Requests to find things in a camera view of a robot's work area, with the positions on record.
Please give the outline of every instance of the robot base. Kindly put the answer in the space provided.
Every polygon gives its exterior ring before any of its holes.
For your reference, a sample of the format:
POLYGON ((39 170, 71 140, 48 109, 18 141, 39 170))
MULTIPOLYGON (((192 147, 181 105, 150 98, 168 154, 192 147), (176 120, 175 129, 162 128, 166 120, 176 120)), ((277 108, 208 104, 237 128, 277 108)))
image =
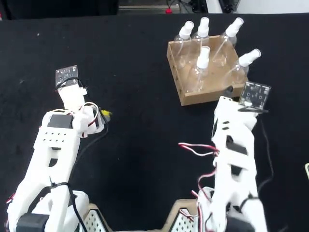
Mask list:
MULTIPOLYGON (((192 222, 187 217, 180 214, 179 209, 186 209, 190 214, 196 215, 196 202, 195 199, 177 200, 174 203, 163 228, 147 232, 194 232, 196 230, 196 222, 192 222)), ((88 232, 112 232, 112 229, 108 226, 102 213, 95 204, 89 204, 89 213, 85 217, 84 223, 88 232)))

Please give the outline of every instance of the perforated metal plate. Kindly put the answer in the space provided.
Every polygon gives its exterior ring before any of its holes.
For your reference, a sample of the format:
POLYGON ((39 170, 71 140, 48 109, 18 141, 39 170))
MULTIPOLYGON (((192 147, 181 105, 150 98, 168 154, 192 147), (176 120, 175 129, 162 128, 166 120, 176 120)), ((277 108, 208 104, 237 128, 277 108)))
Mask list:
POLYGON ((186 216, 178 213, 170 232, 196 232, 196 219, 191 221, 186 216))
POLYGON ((89 211, 84 220, 84 224, 87 232, 107 232, 96 210, 89 211))

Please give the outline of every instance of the wooden box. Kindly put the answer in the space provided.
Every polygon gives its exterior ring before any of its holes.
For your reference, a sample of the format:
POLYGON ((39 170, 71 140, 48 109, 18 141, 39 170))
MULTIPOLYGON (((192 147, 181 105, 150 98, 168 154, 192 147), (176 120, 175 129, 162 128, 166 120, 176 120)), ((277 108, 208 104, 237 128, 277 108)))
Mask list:
MULTIPOLYGON (((209 40, 209 47, 211 48, 210 61, 208 66, 209 74, 207 77, 207 81, 204 81, 204 84, 207 85, 207 88, 203 88, 203 90, 201 90, 200 92, 186 93, 186 90, 184 89, 183 80, 187 77, 192 65, 186 64, 185 67, 179 70, 176 68, 175 59, 172 52, 173 45, 174 42, 169 42, 167 57, 169 60, 169 66, 174 78, 174 82, 176 85, 181 105, 184 106, 184 105, 191 105, 191 104, 218 100, 225 89, 223 85, 224 81, 223 77, 238 60, 238 56, 234 47, 232 45, 225 46, 224 52, 228 54, 226 64, 222 67, 217 67, 213 63, 212 57, 215 53, 215 49, 220 45, 220 39, 219 36, 211 36, 209 40)), ((244 72, 242 80, 243 81, 241 82, 241 84, 233 85, 234 90, 232 97, 239 97, 241 95, 244 84, 248 80, 244 72)))

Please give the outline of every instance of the red object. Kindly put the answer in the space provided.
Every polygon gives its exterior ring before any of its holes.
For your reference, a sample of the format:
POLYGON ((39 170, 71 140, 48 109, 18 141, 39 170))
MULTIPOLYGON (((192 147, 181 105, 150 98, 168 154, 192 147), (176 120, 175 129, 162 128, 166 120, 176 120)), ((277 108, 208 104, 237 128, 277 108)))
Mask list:
POLYGON ((168 8, 165 10, 165 13, 166 13, 166 14, 171 14, 171 13, 173 13, 173 12, 172 12, 172 10, 168 7, 168 8))

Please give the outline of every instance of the circuit board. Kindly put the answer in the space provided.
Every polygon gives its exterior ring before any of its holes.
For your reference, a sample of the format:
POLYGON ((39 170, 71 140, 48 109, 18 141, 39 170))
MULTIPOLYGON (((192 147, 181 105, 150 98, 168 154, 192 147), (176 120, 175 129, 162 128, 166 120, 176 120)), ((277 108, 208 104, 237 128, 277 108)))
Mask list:
POLYGON ((239 104, 246 107, 263 110, 270 89, 270 86, 248 81, 246 82, 240 96, 239 104))
MULTIPOLYGON (((66 79, 74 77, 78 78, 77 65, 56 70, 56 86, 64 82, 66 79)), ((65 81, 61 87, 72 86, 78 83, 78 80, 65 81)))

